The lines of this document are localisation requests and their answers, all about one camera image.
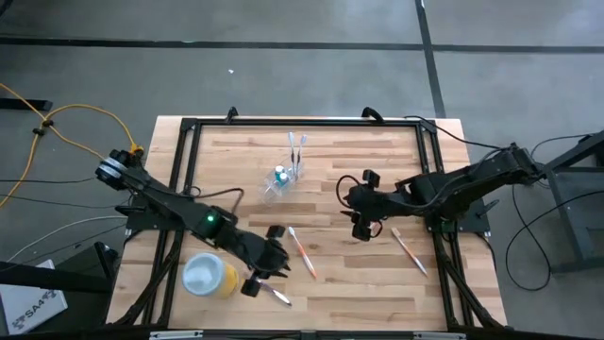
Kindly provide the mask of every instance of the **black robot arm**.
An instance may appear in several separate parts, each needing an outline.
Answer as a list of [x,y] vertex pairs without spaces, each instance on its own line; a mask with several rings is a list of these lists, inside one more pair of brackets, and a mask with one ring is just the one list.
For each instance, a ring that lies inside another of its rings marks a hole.
[[470,204],[506,184],[525,183],[540,176],[539,169],[525,148],[515,144],[492,151],[478,163],[449,173],[417,175],[399,181],[391,193],[377,191],[379,175],[363,172],[365,183],[357,183],[344,197],[351,211],[353,236],[368,241],[370,225],[393,216],[438,217],[455,221],[463,217]]
[[242,293],[249,296],[254,297],[260,290],[256,278],[287,277],[280,270],[290,269],[289,256],[277,240],[285,231],[283,227],[272,226],[266,238],[237,229],[235,214],[170,190],[144,170],[141,157],[142,154],[113,150],[95,172],[111,188],[135,194],[132,206],[116,208],[129,217],[129,228],[188,230],[206,244],[226,250],[253,270],[252,278],[242,287]]

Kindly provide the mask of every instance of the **power cord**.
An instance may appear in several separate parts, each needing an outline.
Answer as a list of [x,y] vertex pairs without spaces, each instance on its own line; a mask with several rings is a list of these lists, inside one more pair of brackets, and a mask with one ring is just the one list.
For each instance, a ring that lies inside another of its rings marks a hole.
[[476,145],[476,146],[482,146],[482,147],[488,147],[488,148],[492,148],[492,149],[497,149],[497,150],[501,150],[504,149],[505,147],[500,147],[500,146],[495,146],[495,145],[489,145],[489,144],[483,144],[483,143],[478,143],[478,142],[470,142],[470,141],[466,141],[454,134],[452,134],[451,132],[447,131],[446,129],[439,127],[438,125],[430,122],[428,119],[422,117],[422,116],[416,116],[416,115],[408,115],[408,116],[404,116],[403,118],[417,118],[417,119],[421,119],[422,121],[432,125],[433,127],[439,129],[440,131],[446,133],[447,135],[451,136],[453,139],[460,141],[462,143],[466,143],[468,145]]
[[108,208],[115,208],[116,206],[122,205],[124,203],[126,203],[128,201],[128,199],[118,203],[118,204],[113,204],[113,205],[108,205],[108,206],[89,206],[89,205],[84,205],[84,204],[74,204],[74,203],[63,203],[63,202],[55,202],[55,201],[49,201],[49,200],[44,200],[44,199],[38,199],[38,198],[29,198],[29,197],[21,197],[21,196],[16,196],[16,195],[4,195],[4,194],[0,194],[0,197],[9,197],[9,198],[14,198],[14,199],[21,199],[21,200],[25,200],[25,201],[29,201],[29,202],[37,202],[37,203],[45,203],[45,204],[51,204],[51,205],[58,205],[58,206],[64,206],[64,207],[74,207],[74,208],[86,208],[86,209],[108,209]]
[[7,92],[11,93],[12,95],[14,95],[16,98],[18,98],[19,100],[21,100],[24,104],[26,104],[32,111],[34,111],[36,114],[38,114],[41,119],[42,122],[40,123],[40,126],[35,129],[34,131],[38,131],[36,132],[36,135],[34,136],[34,139],[32,141],[31,147],[29,148],[29,156],[27,157],[27,164],[25,166],[25,170],[23,172],[23,174],[21,175],[19,181],[17,181],[15,183],[15,185],[10,189],[10,191],[8,192],[8,195],[5,195],[5,198],[0,201],[0,208],[2,208],[7,202],[8,199],[12,197],[12,194],[14,194],[17,189],[19,189],[19,186],[21,186],[21,183],[23,182],[23,180],[27,177],[27,174],[29,173],[29,169],[31,168],[31,164],[33,162],[34,156],[36,154],[36,148],[38,146],[38,141],[40,140],[41,135],[43,134],[43,130],[45,128],[50,128],[53,132],[55,132],[55,134],[57,135],[57,137],[59,137],[59,139],[61,139],[63,142],[69,144],[69,145],[73,145],[76,147],[79,147],[83,150],[86,150],[90,153],[92,153],[94,156],[96,156],[97,158],[99,158],[101,161],[104,159],[103,156],[101,156],[100,153],[92,150],[91,148],[74,142],[66,137],[64,137],[62,134],[59,133],[59,131],[53,127],[53,122],[50,120],[50,118],[52,118],[52,116],[54,116],[55,114],[61,112],[61,111],[65,111],[68,109],[73,109],[73,108],[81,108],[81,109],[90,109],[90,110],[94,110],[97,112],[101,112],[104,113],[110,117],[112,117],[113,119],[115,119],[124,129],[126,136],[128,137],[129,141],[130,141],[130,149],[132,152],[142,149],[140,146],[138,146],[137,144],[134,143],[134,140],[132,139],[132,135],[130,134],[129,129],[127,128],[127,126],[124,124],[124,122],[122,122],[122,120],[120,120],[120,118],[118,116],[116,116],[115,114],[106,111],[106,110],[102,110],[99,109],[97,107],[93,107],[90,105],[84,105],[84,104],[73,104],[73,105],[67,105],[61,108],[58,108],[56,110],[51,111],[50,113],[48,113],[47,115],[43,115],[41,114],[38,110],[36,110],[36,108],[34,108],[29,102],[27,102],[27,100],[25,100],[23,97],[21,97],[20,95],[18,95],[16,92],[14,92],[10,87],[8,87],[7,85],[0,83],[0,88],[6,90]]
[[12,266],[10,266],[10,267],[8,267],[8,268],[5,268],[5,269],[3,269],[3,270],[0,270],[0,273],[4,273],[4,272],[6,272],[6,271],[9,271],[10,269],[12,269],[12,268],[16,267],[17,265],[23,265],[23,264],[29,264],[29,263],[32,263],[32,262],[34,262],[34,261],[36,261],[36,260],[39,260],[39,259],[41,259],[41,258],[45,258],[46,256],[49,256],[49,255],[55,254],[55,253],[57,253],[57,252],[59,252],[59,251],[61,251],[61,250],[63,250],[63,249],[68,248],[68,247],[74,247],[74,246],[76,246],[76,245],[80,245],[82,242],[86,242],[86,241],[88,241],[88,240],[91,240],[91,239],[96,238],[96,237],[98,237],[98,236],[101,236],[101,235],[104,235],[104,234],[106,234],[106,233],[112,232],[112,231],[117,230],[117,229],[119,229],[119,228],[123,228],[125,225],[126,225],[126,224],[125,224],[125,223],[123,223],[123,224],[121,224],[121,225],[119,225],[119,226],[116,226],[116,227],[113,227],[113,228],[111,228],[111,229],[107,229],[107,230],[104,230],[104,231],[98,232],[98,233],[96,233],[96,234],[94,234],[94,235],[92,235],[92,236],[89,236],[89,237],[83,238],[83,239],[81,239],[81,240],[78,240],[78,241],[76,241],[76,242],[73,242],[73,243],[71,243],[71,244],[69,244],[69,245],[67,245],[67,246],[62,246],[62,247],[59,247],[59,248],[57,248],[57,249],[55,249],[55,250],[52,250],[52,251],[49,251],[49,252],[43,253],[42,255],[38,255],[38,256],[36,256],[36,257],[35,257],[35,258],[33,258],[33,259],[29,259],[29,260],[24,261],[24,262],[21,262],[21,263],[15,263],[14,265],[12,265]]
[[[518,216],[520,217],[520,221],[523,224],[523,227],[517,231],[512,239],[510,240],[510,242],[508,243],[508,246],[506,247],[506,272],[508,273],[508,276],[510,277],[510,279],[512,280],[512,282],[520,289],[526,290],[526,291],[530,291],[530,292],[536,292],[536,291],[540,291],[544,288],[547,287],[547,285],[549,284],[549,281],[551,280],[551,264],[549,262],[549,259],[547,258],[547,255],[545,254],[544,249],[541,247],[541,244],[539,243],[539,241],[537,240],[537,238],[535,237],[535,235],[532,233],[532,230],[530,230],[530,226],[537,222],[539,219],[541,219],[542,217],[546,216],[547,214],[557,210],[558,208],[564,206],[565,204],[568,204],[576,199],[580,199],[580,198],[584,198],[587,196],[592,196],[592,195],[596,195],[596,194],[604,194],[604,190],[598,190],[598,191],[594,191],[591,193],[587,193],[587,194],[583,194],[583,195],[578,195],[575,196],[573,198],[567,199],[564,202],[560,203],[559,205],[543,212],[542,214],[540,214],[539,216],[533,218],[532,221],[526,223],[524,217],[522,217],[522,214],[520,213],[520,210],[518,209],[518,205],[516,203],[516,198],[515,198],[515,192],[514,192],[514,186],[512,186],[512,201],[513,201],[513,206],[516,209],[516,212],[518,213]],[[528,233],[530,234],[530,237],[533,239],[533,241],[535,241],[535,244],[537,245],[537,247],[539,248],[539,250],[541,251],[541,253],[544,255],[544,259],[545,259],[545,263],[547,264],[547,278],[545,279],[544,283],[537,286],[537,287],[527,287],[527,286],[523,286],[522,284],[518,283],[518,281],[512,276],[512,273],[510,272],[510,265],[509,265],[509,256],[510,256],[510,247],[512,246],[513,242],[516,240],[516,238],[518,237],[518,235],[520,235],[520,233],[523,230],[527,230]]]
[[[532,148],[532,150],[530,150],[530,157],[533,159],[534,162],[536,162],[535,158],[533,157],[533,155],[535,154],[535,151],[537,151],[537,148],[539,146],[544,145],[546,143],[559,141],[559,140],[565,140],[565,139],[582,138],[582,137],[591,136],[592,134],[594,134],[594,133],[584,133],[584,134],[578,134],[578,135],[562,136],[562,137],[546,139],[544,141],[539,142],[535,147]],[[540,187],[542,187],[544,189],[549,189],[549,185],[542,183],[540,180],[536,181],[535,184],[539,185]]]
[[83,183],[87,181],[91,181],[96,178],[84,178],[84,179],[74,179],[74,180],[42,180],[42,179],[0,179],[0,182],[11,183],[11,182],[22,182],[22,183],[44,183],[44,184],[73,184],[73,183]]
[[53,230],[53,231],[51,231],[51,232],[49,232],[49,233],[45,234],[43,237],[41,237],[41,238],[39,238],[38,240],[36,240],[36,241],[34,241],[34,242],[30,243],[29,245],[22,247],[21,249],[19,249],[19,251],[17,251],[17,252],[16,252],[14,255],[12,255],[12,256],[11,256],[11,257],[10,257],[10,258],[7,260],[7,262],[11,262],[11,261],[12,261],[12,260],[14,260],[14,259],[15,259],[17,256],[19,256],[19,254],[21,254],[22,252],[24,252],[24,251],[26,251],[27,249],[29,249],[29,248],[31,248],[31,247],[33,247],[33,246],[37,245],[38,243],[40,243],[40,242],[44,241],[45,239],[49,238],[50,236],[52,236],[52,235],[54,235],[54,234],[56,234],[57,232],[60,232],[60,231],[62,231],[62,230],[66,230],[66,229],[68,229],[68,228],[70,228],[70,227],[78,226],[78,225],[80,225],[80,224],[82,224],[82,223],[88,223],[88,222],[92,222],[92,221],[102,221],[102,220],[107,220],[107,219],[118,219],[118,218],[119,218],[119,219],[124,219],[124,218],[127,218],[127,217],[126,217],[126,216],[100,216],[100,217],[86,218],[86,219],[83,219],[83,220],[80,220],[80,221],[76,221],[76,222],[73,222],[73,223],[67,224],[67,225],[65,225],[65,226],[63,226],[63,227],[60,227],[60,228],[58,228],[58,229],[55,229],[55,230]]

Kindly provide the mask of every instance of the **yellow cup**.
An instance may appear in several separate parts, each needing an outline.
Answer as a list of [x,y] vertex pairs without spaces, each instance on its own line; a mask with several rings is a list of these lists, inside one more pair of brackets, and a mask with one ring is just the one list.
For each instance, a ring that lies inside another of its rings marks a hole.
[[199,297],[228,298],[239,284],[237,269],[212,253],[191,257],[182,270],[185,289]]

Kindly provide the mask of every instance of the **gray floor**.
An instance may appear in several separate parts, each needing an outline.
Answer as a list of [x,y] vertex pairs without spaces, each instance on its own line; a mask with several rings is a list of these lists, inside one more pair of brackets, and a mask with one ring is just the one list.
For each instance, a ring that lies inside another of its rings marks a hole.
[[[598,0],[425,0],[434,43],[602,45],[604,3]],[[412,0],[111,0],[16,1],[0,19],[0,33],[121,39],[420,43]],[[602,55],[436,53],[447,117],[461,118],[466,137],[490,144],[533,146],[560,135],[604,128]],[[385,116],[434,116],[423,52],[310,50],[174,50],[0,46],[0,81],[55,106],[88,103],[116,112],[137,141],[148,145],[160,114],[227,112],[252,115],[353,115],[372,106]],[[2,179],[16,179],[39,124],[30,112],[2,111]],[[127,147],[109,119],[85,110],[57,116],[65,135],[103,153]],[[574,141],[548,144],[547,161]],[[471,148],[476,161],[483,149]],[[31,179],[90,177],[97,159],[43,137]],[[9,184],[2,183],[5,193]],[[551,194],[518,188],[530,219],[552,206]],[[53,186],[25,184],[19,196],[104,206],[124,195],[98,182]],[[603,270],[555,276],[537,293],[515,287],[503,269],[505,246],[520,228],[510,188],[489,195],[500,203],[489,213],[492,244],[509,324],[520,330],[601,337]],[[114,214],[11,200],[0,211],[0,258],[68,222]],[[15,261],[70,244],[119,225],[83,225],[49,239]],[[553,263],[569,256],[552,213],[535,226]],[[538,285],[545,263],[524,235],[513,247],[512,273]],[[99,237],[121,248],[122,232]],[[75,250],[51,256],[65,259]]]

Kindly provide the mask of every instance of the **wooden table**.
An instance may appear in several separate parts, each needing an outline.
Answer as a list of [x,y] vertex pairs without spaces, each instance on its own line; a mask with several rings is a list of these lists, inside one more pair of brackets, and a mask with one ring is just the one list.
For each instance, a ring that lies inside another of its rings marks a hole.
[[[181,118],[158,117],[148,150],[147,170],[166,184]],[[463,136],[457,119],[438,120],[438,125]],[[260,202],[259,187],[274,165],[289,157],[286,132],[291,130],[296,132],[296,139],[302,133],[308,135],[303,154],[305,173],[281,202],[266,207]],[[285,236],[282,243],[291,255],[292,272],[288,279],[271,278],[269,282],[289,297],[292,308],[265,292],[255,298],[237,293],[230,299],[218,301],[194,297],[184,290],[180,277],[183,264],[192,255],[212,251],[239,268],[241,274],[246,269],[238,259],[187,235],[180,256],[170,328],[445,330],[434,248],[423,219],[389,219],[378,238],[361,242],[351,236],[352,224],[339,213],[343,207],[334,192],[340,176],[350,174],[360,179],[362,170],[367,168],[381,175],[379,189],[383,191],[392,191],[396,181],[420,173],[413,129],[204,127],[201,137],[194,185],[206,193],[234,186],[244,188],[245,197],[237,211],[240,229],[264,234],[273,224],[294,226],[317,270],[318,280],[314,280],[303,265],[291,237]],[[445,171],[468,164],[464,144],[443,133],[439,133],[439,140]],[[185,150],[189,150],[190,143],[187,141]],[[181,174],[185,172],[187,156],[188,151]],[[182,188],[182,178],[178,190]],[[342,191],[347,192],[350,185],[343,182]],[[234,199],[235,195],[225,195],[206,202],[230,208]],[[392,237],[389,227],[401,231],[407,245],[427,268],[427,278]],[[157,232],[144,231],[126,245],[108,322],[123,315],[147,284],[157,238]],[[494,318],[505,324],[489,249],[472,234],[460,235],[460,248],[469,286]],[[158,290],[154,319],[160,310],[163,289],[161,286]],[[461,320],[460,300],[455,289],[452,296],[456,316]]]

